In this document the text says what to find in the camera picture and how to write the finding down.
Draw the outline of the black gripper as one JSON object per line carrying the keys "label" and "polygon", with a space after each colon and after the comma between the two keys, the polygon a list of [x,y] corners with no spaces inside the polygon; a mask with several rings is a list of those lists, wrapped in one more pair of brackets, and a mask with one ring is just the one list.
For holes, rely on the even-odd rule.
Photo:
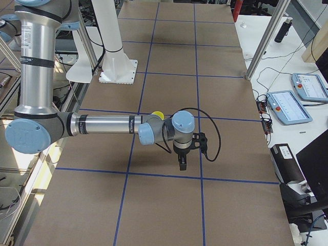
{"label": "black gripper", "polygon": [[174,152],[178,155],[179,169],[181,171],[187,170],[187,154],[190,152],[191,148],[179,148],[173,145]]}

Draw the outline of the neighbouring robot base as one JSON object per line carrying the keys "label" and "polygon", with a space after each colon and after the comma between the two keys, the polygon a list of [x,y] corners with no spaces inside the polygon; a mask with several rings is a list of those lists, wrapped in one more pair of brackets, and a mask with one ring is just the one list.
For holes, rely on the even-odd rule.
{"label": "neighbouring robot base", "polygon": [[16,14],[1,16],[1,38],[11,50],[21,50],[21,22]]}

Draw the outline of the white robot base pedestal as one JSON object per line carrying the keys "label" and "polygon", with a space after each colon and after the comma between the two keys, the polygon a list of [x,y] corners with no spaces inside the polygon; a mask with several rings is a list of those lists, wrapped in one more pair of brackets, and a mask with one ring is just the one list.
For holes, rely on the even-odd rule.
{"label": "white robot base pedestal", "polygon": [[[90,83],[96,65],[101,65],[99,81],[101,83],[133,84],[137,69],[137,60],[129,59],[124,52],[114,1],[92,1],[97,20],[96,27],[86,28],[80,23],[80,29],[73,31],[73,38],[78,53],[77,62],[69,69],[66,78],[72,82]],[[88,37],[88,31],[99,30],[104,54],[97,59],[94,47]]]}

